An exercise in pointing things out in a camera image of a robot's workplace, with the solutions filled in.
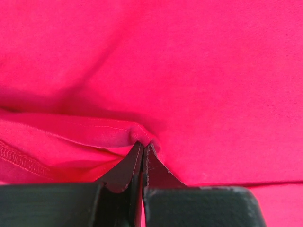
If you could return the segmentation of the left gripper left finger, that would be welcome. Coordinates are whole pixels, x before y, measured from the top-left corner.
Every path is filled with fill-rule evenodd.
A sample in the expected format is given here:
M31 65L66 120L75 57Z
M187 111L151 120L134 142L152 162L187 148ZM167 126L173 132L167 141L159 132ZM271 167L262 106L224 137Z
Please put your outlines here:
M2 186L3 227L138 227L142 160L137 142L126 157L92 183Z

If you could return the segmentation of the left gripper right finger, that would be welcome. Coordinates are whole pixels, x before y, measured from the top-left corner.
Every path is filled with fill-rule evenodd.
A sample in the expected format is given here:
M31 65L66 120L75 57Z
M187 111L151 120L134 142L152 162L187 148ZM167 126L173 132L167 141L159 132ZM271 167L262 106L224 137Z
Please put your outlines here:
M189 187L160 162L153 144L144 151L143 204L148 227L264 227L253 194L234 186Z

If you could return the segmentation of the pink t shirt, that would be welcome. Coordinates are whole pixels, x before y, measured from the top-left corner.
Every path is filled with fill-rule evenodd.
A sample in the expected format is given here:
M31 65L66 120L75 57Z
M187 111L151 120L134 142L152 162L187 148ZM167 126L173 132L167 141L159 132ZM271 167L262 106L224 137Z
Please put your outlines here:
M302 226L302 1L1 1L1 185L92 182L136 141Z

